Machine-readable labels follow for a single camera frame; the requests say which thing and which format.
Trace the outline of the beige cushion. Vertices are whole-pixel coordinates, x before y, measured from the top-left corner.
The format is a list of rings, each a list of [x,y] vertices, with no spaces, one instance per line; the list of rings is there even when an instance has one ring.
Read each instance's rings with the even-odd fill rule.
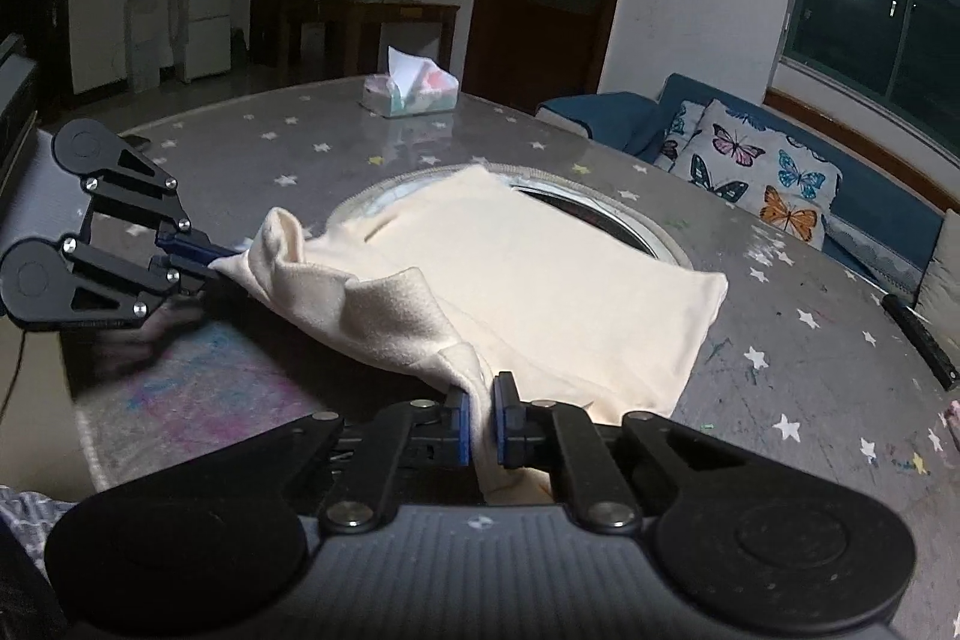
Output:
[[[918,314],[932,331],[958,346],[958,227],[946,224],[932,253],[916,299]]]

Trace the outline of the tissue box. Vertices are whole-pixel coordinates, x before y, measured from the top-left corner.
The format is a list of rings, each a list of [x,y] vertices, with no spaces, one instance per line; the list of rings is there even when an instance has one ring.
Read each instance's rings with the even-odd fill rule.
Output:
[[[459,80],[431,58],[389,47],[386,73],[364,78],[359,103],[384,119],[402,119],[451,112],[459,92]]]

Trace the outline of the wooden side table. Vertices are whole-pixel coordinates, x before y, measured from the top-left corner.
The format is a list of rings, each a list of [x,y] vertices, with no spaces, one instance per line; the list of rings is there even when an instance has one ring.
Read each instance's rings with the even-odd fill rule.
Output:
[[[451,69],[457,5],[404,0],[302,0],[290,25],[288,67],[298,78],[338,80],[386,68],[387,47]]]

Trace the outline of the pink small toy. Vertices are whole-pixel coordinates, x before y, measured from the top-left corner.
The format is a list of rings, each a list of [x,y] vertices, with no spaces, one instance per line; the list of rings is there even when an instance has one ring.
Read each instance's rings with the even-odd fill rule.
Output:
[[[955,437],[960,437],[960,401],[954,399],[944,411],[944,422]]]

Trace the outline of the water dispenser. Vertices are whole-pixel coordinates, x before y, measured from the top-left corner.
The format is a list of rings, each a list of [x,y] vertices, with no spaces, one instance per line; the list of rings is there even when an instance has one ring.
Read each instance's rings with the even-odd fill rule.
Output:
[[[130,91],[149,91],[160,85],[160,23],[156,0],[125,0],[125,69]]]

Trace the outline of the blue sofa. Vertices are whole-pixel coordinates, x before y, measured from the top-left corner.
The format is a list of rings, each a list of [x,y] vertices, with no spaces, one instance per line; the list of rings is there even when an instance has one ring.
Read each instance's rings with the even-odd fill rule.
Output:
[[[765,107],[675,73],[656,99],[558,97],[537,117],[703,188],[908,301],[921,289],[942,214]]]

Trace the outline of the butterfly print pillow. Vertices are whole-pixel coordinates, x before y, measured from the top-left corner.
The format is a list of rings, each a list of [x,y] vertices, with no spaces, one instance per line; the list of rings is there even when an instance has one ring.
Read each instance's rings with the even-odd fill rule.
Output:
[[[670,174],[820,250],[843,174],[809,146],[718,99]]]

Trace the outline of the cream garment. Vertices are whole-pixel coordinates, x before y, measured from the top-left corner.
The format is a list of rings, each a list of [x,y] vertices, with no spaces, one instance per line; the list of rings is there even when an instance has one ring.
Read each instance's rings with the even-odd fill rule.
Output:
[[[633,250],[466,167],[308,239],[286,209],[213,265],[306,335],[470,399],[470,450],[491,503],[542,503],[542,471],[498,463],[493,379],[615,424],[669,416],[729,283]]]

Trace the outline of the white refrigerator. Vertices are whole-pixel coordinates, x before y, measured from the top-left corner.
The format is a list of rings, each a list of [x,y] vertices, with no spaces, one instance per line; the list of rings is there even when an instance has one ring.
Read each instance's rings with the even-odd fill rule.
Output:
[[[231,0],[176,0],[174,62],[184,83],[231,68]]]

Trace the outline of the black remote control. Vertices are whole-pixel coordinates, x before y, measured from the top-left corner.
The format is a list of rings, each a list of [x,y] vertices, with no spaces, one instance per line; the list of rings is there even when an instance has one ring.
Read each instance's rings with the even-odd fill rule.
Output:
[[[958,369],[953,364],[944,347],[935,341],[931,331],[924,326],[923,320],[916,315],[903,299],[895,294],[885,294],[882,308],[892,317],[901,333],[907,337],[914,349],[928,364],[940,386],[950,392],[958,385]]]

